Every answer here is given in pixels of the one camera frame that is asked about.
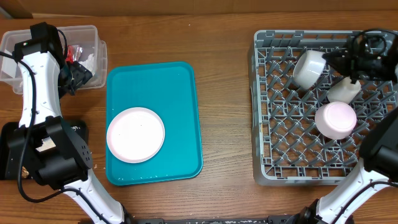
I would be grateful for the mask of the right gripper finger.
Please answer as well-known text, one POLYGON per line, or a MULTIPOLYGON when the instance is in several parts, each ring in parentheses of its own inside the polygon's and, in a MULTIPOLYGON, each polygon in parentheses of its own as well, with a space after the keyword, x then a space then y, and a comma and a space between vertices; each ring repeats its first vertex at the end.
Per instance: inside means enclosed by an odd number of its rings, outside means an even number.
POLYGON ((330 61, 329 65, 335 69, 337 72, 339 72, 342 76, 344 77, 349 77, 350 81, 354 81, 353 77, 353 68, 354 68, 354 63, 352 60, 348 61, 330 61))
POLYGON ((337 60, 338 58, 345 58, 348 51, 344 49, 334 50, 332 52, 324 53, 322 58, 326 61, 337 60))

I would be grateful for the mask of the white paper cup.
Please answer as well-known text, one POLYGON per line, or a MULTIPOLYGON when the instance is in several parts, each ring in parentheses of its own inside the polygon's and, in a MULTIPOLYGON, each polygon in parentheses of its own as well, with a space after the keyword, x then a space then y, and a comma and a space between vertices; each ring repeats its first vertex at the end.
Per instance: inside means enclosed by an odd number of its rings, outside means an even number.
POLYGON ((339 101, 349 104, 360 91, 360 82, 356 80, 352 83, 350 77, 346 77, 329 89, 327 98, 329 102, 339 101))

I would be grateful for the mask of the grey metal bowl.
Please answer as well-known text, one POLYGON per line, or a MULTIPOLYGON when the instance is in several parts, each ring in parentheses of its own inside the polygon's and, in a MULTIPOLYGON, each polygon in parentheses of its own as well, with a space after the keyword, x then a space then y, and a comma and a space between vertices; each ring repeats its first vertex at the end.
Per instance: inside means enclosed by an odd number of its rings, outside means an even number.
POLYGON ((323 54, 324 52, 308 50, 299 58, 293 71, 296 84, 306 90, 315 84, 326 65, 323 54))

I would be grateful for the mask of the red snack wrapper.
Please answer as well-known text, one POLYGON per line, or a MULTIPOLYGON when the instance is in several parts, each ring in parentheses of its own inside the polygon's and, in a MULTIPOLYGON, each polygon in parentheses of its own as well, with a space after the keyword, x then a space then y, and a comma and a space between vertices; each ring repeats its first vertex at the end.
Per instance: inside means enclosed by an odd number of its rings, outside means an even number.
POLYGON ((68 45, 66 61, 70 63, 78 61, 82 52, 83 48, 80 45, 68 45))

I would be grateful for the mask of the white napkin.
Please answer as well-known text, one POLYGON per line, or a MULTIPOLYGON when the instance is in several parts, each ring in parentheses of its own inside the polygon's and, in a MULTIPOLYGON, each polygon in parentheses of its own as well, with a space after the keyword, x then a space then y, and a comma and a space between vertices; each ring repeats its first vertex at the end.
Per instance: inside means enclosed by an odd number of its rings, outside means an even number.
POLYGON ((91 73, 94 73, 94 68, 95 68, 94 54, 89 54, 86 60, 80 61, 80 64, 84 66, 87 70, 89 70, 91 73))

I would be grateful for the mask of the large white plate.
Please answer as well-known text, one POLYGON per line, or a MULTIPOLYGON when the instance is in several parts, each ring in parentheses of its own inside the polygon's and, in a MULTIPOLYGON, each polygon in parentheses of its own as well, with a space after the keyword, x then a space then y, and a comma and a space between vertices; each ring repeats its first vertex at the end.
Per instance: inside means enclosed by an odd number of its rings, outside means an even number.
POLYGON ((165 126, 155 112, 142 107, 126 109, 110 122, 106 143, 112 155, 127 163, 154 157, 165 140, 165 126))

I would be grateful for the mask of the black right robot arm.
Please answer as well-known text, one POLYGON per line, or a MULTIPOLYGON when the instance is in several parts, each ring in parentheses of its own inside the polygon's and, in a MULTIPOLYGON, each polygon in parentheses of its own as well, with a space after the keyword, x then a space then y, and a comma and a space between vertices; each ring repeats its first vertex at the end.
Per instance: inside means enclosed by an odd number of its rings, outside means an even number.
MULTIPOLYGON (((397 82, 397 41, 388 45, 375 29, 363 30, 330 53, 309 50, 298 60, 293 79, 310 88, 325 65, 344 79, 328 93, 329 104, 315 113, 315 124, 330 139, 343 139, 357 118, 349 103, 360 80, 397 82)), ((328 195, 290 217, 287 223, 352 223, 352 214, 378 191, 397 186, 397 110, 391 111, 362 140, 359 161, 328 195)))

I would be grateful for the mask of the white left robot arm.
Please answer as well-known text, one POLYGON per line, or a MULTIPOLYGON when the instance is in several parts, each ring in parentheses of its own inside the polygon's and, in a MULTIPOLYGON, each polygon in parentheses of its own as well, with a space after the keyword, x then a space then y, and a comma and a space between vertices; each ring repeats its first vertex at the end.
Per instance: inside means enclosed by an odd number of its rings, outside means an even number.
POLYGON ((60 99, 74 95, 92 74, 78 62, 67 62, 67 39, 45 22, 30 27, 31 38, 14 46, 13 59, 23 79, 19 126, 7 143, 8 167, 28 202, 41 203, 60 194, 72 198, 93 223, 132 223, 124 206, 102 186, 93 171, 90 149, 64 120, 60 99))

